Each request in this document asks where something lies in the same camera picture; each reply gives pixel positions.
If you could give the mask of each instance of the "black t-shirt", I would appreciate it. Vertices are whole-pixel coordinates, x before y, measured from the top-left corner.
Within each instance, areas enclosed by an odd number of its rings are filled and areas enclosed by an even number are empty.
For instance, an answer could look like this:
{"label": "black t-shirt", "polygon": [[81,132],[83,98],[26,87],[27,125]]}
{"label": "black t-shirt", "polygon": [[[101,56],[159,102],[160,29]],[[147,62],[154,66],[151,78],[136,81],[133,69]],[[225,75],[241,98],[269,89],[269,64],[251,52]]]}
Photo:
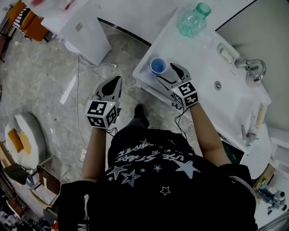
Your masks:
{"label": "black t-shirt", "polygon": [[257,229],[248,168],[216,167],[180,134],[123,129],[112,140],[108,166],[97,183],[62,185],[60,231],[77,230],[88,217],[90,230]]}

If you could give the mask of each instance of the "black and white marker cube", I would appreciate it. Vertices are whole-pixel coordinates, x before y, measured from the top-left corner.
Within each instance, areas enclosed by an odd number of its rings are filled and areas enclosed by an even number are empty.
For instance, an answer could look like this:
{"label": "black and white marker cube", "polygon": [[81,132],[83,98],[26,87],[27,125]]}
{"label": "black and white marker cube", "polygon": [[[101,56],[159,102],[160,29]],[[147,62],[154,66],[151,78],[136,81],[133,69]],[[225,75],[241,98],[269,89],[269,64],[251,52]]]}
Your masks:
{"label": "black and white marker cube", "polygon": [[118,106],[119,102],[88,100],[85,115],[91,126],[108,129],[117,117]]}
{"label": "black and white marker cube", "polygon": [[185,110],[198,102],[197,91],[191,80],[173,88],[172,94],[174,99],[182,105]]}

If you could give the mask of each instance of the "green plastic bottle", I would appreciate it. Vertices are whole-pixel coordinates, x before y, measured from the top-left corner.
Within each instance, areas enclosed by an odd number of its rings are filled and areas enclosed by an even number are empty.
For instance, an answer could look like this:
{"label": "green plastic bottle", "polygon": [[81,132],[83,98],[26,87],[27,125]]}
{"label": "green plastic bottle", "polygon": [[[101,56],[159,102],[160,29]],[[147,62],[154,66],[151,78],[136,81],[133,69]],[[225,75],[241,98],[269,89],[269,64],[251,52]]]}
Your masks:
{"label": "green plastic bottle", "polygon": [[207,26],[206,17],[211,8],[205,3],[199,3],[196,8],[188,4],[181,9],[177,18],[177,28],[183,36],[194,38]]}

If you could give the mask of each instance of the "sleeve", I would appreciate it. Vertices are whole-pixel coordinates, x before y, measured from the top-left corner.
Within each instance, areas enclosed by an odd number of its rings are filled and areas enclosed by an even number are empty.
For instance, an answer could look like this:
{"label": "sleeve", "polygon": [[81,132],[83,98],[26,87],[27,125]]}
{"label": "sleeve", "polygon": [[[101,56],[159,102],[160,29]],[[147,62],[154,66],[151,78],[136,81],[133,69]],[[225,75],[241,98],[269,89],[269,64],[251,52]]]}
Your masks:
{"label": "sleeve", "polygon": [[78,224],[84,223],[85,196],[93,192],[95,183],[90,181],[76,181],[61,186],[58,208],[59,231],[76,231]]}
{"label": "sleeve", "polygon": [[236,205],[239,205],[238,212],[240,216],[244,216],[242,226],[246,230],[257,230],[258,226],[254,218],[257,204],[256,194],[248,167],[241,164],[225,164],[218,167],[218,169],[222,175],[230,179],[232,198],[238,200],[236,202]]}

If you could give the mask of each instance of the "drain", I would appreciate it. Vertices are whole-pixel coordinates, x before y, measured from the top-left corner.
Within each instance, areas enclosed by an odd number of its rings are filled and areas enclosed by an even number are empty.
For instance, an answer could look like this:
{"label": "drain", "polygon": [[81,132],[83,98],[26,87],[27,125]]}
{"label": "drain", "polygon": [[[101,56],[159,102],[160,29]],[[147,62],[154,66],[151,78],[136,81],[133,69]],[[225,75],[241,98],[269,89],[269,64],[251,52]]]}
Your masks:
{"label": "drain", "polygon": [[216,81],[216,82],[215,82],[215,89],[216,89],[217,91],[219,91],[219,90],[221,90],[221,88],[222,88],[222,84],[221,84],[219,81]]}

